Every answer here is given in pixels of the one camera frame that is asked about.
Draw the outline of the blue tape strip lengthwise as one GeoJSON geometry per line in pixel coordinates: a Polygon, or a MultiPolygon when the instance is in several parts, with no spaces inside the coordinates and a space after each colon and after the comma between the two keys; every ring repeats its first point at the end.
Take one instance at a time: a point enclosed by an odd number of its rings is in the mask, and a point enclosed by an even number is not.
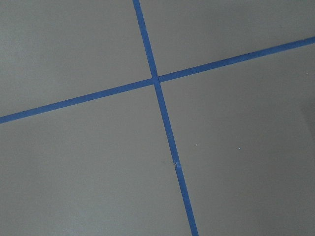
{"type": "Polygon", "coordinates": [[[191,235],[198,236],[199,232],[197,229],[197,224],[195,221],[191,201],[189,198],[189,192],[188,192],[186,181],[185,181],[183,167],[182,167],[179,155],[178,155],[178,150],[177,150],[175,138],[173,135],[173,130],[172,130],[172,126],[170,123],[170,119],[169,119],[168,110],[166,107],[162,87],[161,87],[160,80],[158,77],[158,70],[157,70],[154,54],[152,51],[152,46],[151,46],[151,42],[149,39],[149,34],[148,34],[147,27],[146,27],[146,23],[145,23],[145,19],[144,19],[144,15],[142,12],[140,1],[134,0],[133,6],[135,9],[135,13],[136,13],[136,17],[137,17],[137,21],[138,21],[138,25],[139,25],[139,29],[140,29],[140,33],[141,33],[141,37],[142,37],[142,41],[143,41],[143,45],[144,45],[144,49],[145,49],[145,53],[146,53],[148,66],[149,66],[151,77],[153,80],[153,85],[155,88],[158,106],[159,106],[160,114],[162,117],[165,133],[167,136],[167,141],[168,141],[168,145],[169,145],[169,149],[170,149],[170,153],[171,153],[171,157],[172,157],[172,162],[174,164],[174,169],[176,172],[179,188],[181,191],[181,195],[182,195],[182,199],[183,199],[183,203],[184,203],[184,207],[185,207],[185,211],[186,211],[186,215],[187,215],[187,220],[189,223],[189,228],[191,231],[191,235]]]}

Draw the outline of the blue tape strip crosswise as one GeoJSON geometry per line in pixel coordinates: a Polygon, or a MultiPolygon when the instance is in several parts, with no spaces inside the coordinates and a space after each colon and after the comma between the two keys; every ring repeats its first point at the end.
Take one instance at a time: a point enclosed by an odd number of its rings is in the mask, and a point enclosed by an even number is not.
{"type": "MultiPolygon", "coordinates": [[[[180,70],[180,71],[176,71],[176,72],[172,72],[172,73],[168,73],[168,74],[165,74],[165,75],[158,76],[158,79],[159,79],[160,82],[166,82],[166,81],[178,79],[178,78],[181,78],[181,77],[185,77],[185,76],[201,73],[201,72],[204,72],[204,71],[209,71],[209,70],[212,70],[212,69],[217,69],[217,68],[220,68],[220,67],[224,67],[224,66],[240,63],[240,62],[243,62],[243,61],[247,61],[247,60],[251,60],[251,59],[255,59],[255,58],[259,58],[259,57],[264,57],[264,56],[267,56],[267,55],[276,54],[276,53],[279,53],[279,52],[283,52],[283,51],[287,51],[287,50],[291,50],[291,49],[295,49],[295,48],[311,45],[311,44],[314,44],[314,42],[315,42],[315,38],[314,37],[309,37],[309,38],[306,38],[306,39],[301,39],[301,40],[297,40],[297,41],[281,44],[281,45],[278,45],[278,46],[274,46],[274,47],[270,47],[270,48],[266,48],[266,49],[262,49],[262,50],[258,50],[258,51],[254,51],[254,52],[250,52],[250,53],[246,53],[246,54],[243,54],[243,55],[234,56],[234,57],[231,57],[231,58],[222,59],[222,60],[218,60],[218,61],[215,61],[215,62],[211,62],[211,63],[207,63],[207,64],[195,66],[195,67],[191,67],[191,68],[188,68],[188,69],[184,69],[184,70],[180,70]]],[[[122,86],[118,86],[118,87],[114,87],[114,88],[110,88],[110,89],[106,89],[106,90],[102,90],[102,91],[86,94],[86,95],[83,95],[83,96],[71,98],[71,99],[68,99],[68,100],[64,100],[64,101],[60,101],[60,102],[56,102],[56,103],[40,106],[40,107],[37,107],[37,108],[33,108],[33,109],[25,110],[25,111],[20,111],[20,112],[13,113],[13,114],[9,114],[9,115],[1,117],[0,118],[0,122],[1,122],[1,124],[3,124],[3,123],[11,122],[11,121],[14,121],[14,120],[35,116],[35,115],[46,113],[46,112],[50,112],[50,111],[53,111],[53,110],[58,110],[58,109],[61,109],[61,108],[65,108],[65,107],[69,107],[69,106],[73,106],[73,105],[89,102],[89,101],[92,101],[92,100],[104,98],[104,97],[107,97],[107,96],[111,96],[111,95],[115,95],[115,94],[131,91],[131,90],[135,90],[135,89],[139,89],[139,88],[143,88],[143,87],[147,87],[147,86],[152,86],[152,85],[154,85],[154,81],[153,81],[152,78],[145,79],[145,80],[137,81],[137,82],[134,82],[134,83],[131,83],[131,84],[126,84],[126,85],[122,85],[122,86]]]]}

